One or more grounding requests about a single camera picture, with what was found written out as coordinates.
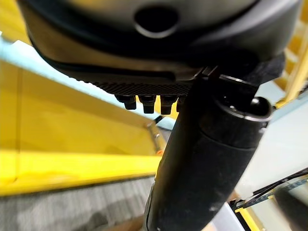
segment yellow beam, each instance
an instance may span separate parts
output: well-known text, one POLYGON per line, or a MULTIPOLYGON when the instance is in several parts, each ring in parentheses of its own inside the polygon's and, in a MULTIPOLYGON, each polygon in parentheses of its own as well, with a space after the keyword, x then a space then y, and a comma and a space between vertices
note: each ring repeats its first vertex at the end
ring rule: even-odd
POLYGON ((281 108, 296 99, 308 77, 308 46, 305 47, 295 71, 289 76, 286 85, 286 95, 276 103, 276 108, 281 108))
POLYGON ((152 120, 0 61, 0 195, 154 175, 152 120))
MULTIPOLYGON (((15 160, 14 155, 4 150, 1 156, 6 157, 2 159, 3 165, 15 160)), ((0 195, 154 175, 160 159, 160 156, 22 151, 18 178, 13 182, 2 181, 0 195)))
POLYGON ((251 229, 251 231, 264 231, 263 224, 261 221, 257 218, 255 213, 251 208, 239 208, 235 210, 236 213, 240 213, 247 223, 248 227, 251 229))

